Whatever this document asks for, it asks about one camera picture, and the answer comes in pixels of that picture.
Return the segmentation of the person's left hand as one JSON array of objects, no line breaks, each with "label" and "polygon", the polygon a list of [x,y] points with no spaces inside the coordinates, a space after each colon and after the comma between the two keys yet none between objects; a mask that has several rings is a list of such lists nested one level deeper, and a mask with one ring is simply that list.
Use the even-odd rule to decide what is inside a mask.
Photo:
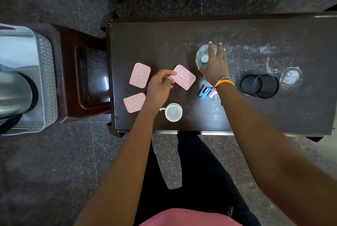
[{"label": "person's left hand", "polygon": [[173,88],[173,85],[166,85],[166,77],[176,74],[177,73],[173,70],[159,70],[158,73],[155,74],[149,82],[144,105],[152,108],[155,111],[159,111],[159,109],[166,102],[170,93],[170,89]]}]

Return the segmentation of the person's right hand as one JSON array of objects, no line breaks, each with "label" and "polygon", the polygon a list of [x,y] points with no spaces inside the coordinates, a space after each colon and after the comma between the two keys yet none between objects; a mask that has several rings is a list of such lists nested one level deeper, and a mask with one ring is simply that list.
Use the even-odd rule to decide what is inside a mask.
[{"label": "person's right hand", "polygon": [[216,83],[223,78],[229,78],[229,71],[228,71],[228,61],[226,50],[223,48],[223,60],[216,58],[216,53],[214,45],[211,41],[208,42],[209,47],[209,61],[207,64],[207,68],[209,70],[209,77],[205,77],[206,81],[211,84],[213,87]]}]

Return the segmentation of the clear drinking glass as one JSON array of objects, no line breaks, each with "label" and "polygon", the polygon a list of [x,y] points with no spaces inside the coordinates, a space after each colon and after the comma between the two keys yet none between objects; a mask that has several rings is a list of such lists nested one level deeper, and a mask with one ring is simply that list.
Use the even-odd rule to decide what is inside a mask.
[{"label": "clear drinking glass", "polygon": [[196,66],[206,67],[209,61],[209,47],[208,44],[201,46],[196,53]]}]

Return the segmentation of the pink rectangular plastic lid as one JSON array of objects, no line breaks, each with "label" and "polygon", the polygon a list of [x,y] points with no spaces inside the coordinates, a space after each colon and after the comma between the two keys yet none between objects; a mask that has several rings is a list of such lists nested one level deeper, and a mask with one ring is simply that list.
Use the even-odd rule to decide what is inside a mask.
[{"label": "pink rectangular plastic lid", "polygon": [[181,86],[186,91],[196,81],[196,76],[182,65],[177,65],[173,71],[175,71],[177,74],[172,75],[172,79],[176,84]]},{"label": "pink rectangular plastic lid", "polygon": [[145,93],[137,93],[135,95],[124,98],[124,105],[128,113],[140,111],[146,99]]},{"label": "pink rectangular plastic lid", "polygon": [[151,68],[142,63],[136,63],[134,65],[129,84],[145,88],[150,76]]}]

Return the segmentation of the person's right forearm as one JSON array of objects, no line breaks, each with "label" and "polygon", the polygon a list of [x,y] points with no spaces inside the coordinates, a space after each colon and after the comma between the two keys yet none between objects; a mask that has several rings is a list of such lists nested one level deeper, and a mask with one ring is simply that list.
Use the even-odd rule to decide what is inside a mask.
[{"label": "person's right forearm", "polygon": [[337,180],[326,174],[230,83],[217,93],[261,191],[297,226],[337,226]]}]

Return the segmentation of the person's left forearm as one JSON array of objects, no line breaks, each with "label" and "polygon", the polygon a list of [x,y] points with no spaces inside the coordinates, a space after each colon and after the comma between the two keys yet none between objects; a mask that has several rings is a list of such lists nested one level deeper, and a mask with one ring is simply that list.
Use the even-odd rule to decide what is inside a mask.
[{"label": "person's left forearm", "polygon": [[133,226],[161,105],[145,102],[118,155],[74,226]]}]

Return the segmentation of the blue toy car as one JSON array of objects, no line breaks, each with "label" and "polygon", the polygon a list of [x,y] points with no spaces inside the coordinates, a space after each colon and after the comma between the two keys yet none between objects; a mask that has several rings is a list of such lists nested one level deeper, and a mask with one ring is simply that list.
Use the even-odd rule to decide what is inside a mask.
[{"label": "blue toy car", "polygon": [[198,94],[198,97],[201,99],[201,100],[204,100],[208,94],[212,91],[213,87],[209,87],[209,86],[206,86],[206,85],[203,85],[199,94]]}]

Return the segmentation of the orange wrist band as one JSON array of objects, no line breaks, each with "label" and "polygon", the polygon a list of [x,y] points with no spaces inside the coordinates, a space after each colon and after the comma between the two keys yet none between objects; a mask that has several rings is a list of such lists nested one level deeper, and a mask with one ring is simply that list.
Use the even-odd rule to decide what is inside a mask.
[{"label": "orange wrist band", "polygon": [[217,89],[217,87],[218,87],[220,84],[222,84],[222,83],[230,83],[230,84],[232,84],[233,86],[235,86],[234,83],[233,83],[231,80],[229,80],[229,79],[220,79],[220,80],[216,83],[216,85],[214,86],[214,88]]}]

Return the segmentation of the white ceramic cup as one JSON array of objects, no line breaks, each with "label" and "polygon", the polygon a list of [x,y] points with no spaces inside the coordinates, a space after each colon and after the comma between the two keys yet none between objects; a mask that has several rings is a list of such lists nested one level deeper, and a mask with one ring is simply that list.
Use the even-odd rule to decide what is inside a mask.
[{"label": "white ceramic cup", "polygon": [[177,103],[171,103],[165,108],[160,108],[159,111],[165,111],[165,117],[170,122],[179,121],[183,115],[183,109]]}]

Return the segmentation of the black mesh pen holder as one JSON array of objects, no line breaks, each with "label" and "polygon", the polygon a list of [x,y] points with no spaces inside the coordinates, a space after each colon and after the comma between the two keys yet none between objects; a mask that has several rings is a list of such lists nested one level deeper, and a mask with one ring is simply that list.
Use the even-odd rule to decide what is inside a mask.
[{"label": "black mesh pen holder", "polygon": [[243,94],[259,99],[269,99],[275,96],[279,88],[279,80],[270,73],[246,75],[240,82]]}]

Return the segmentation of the clear round glass lid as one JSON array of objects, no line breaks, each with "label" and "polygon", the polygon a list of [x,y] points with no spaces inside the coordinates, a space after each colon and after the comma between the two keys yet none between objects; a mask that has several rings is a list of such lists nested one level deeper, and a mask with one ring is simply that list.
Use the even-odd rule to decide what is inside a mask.
[{"label": "clear round glass lid", "polygon": [[300,86],[303,81],[303,73],[299,67],[289,67],[280,76],[280,86],[283,89]]}]

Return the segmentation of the person's black trousers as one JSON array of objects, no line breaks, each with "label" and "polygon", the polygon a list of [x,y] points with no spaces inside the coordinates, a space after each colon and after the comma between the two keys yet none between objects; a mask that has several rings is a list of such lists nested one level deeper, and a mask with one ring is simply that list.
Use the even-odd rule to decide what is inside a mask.
[{"label": "person's black trousers", "polygon": [[139,226],[162,211],[182,208],[226,215],[242,226],[261,226],[232,177],[207,145],[196,134],[177,137],[182,186],[168,189],[151,143],[133,225]]}]

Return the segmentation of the dark brown plastic stool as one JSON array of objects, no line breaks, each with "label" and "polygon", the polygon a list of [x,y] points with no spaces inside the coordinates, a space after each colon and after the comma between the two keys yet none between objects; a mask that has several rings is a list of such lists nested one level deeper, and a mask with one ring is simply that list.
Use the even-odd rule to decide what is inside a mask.
[{"label": "dark brown plastic stool", "polygon": [[88,104],[82,88],[80,56],[84,48],[107,51],[106,41],[68,27],[51,24],[58,33],[59,73],[61,81],[59,123],[77,122],[90,117],[110,114],[110,102]]}]

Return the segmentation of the person's pink shirt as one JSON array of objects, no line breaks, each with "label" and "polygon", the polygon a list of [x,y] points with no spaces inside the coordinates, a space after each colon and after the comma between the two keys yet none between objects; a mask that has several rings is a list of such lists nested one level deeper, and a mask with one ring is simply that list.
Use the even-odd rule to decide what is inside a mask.
[{"label": "person's pink shirt", "polygon": [[242,226],[242,224],[218,213],[171,208],[154,215],[139,226]]}]

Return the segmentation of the stainless steel kettle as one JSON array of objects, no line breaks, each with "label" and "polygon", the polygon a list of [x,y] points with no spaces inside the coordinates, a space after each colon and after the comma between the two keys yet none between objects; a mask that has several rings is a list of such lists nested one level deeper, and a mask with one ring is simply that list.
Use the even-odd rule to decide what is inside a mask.
[{"label": "stainless steel kettle", "polygon": [[22,116],[39,101],[39,90],[28,75],[0,70],[0,120]]}]

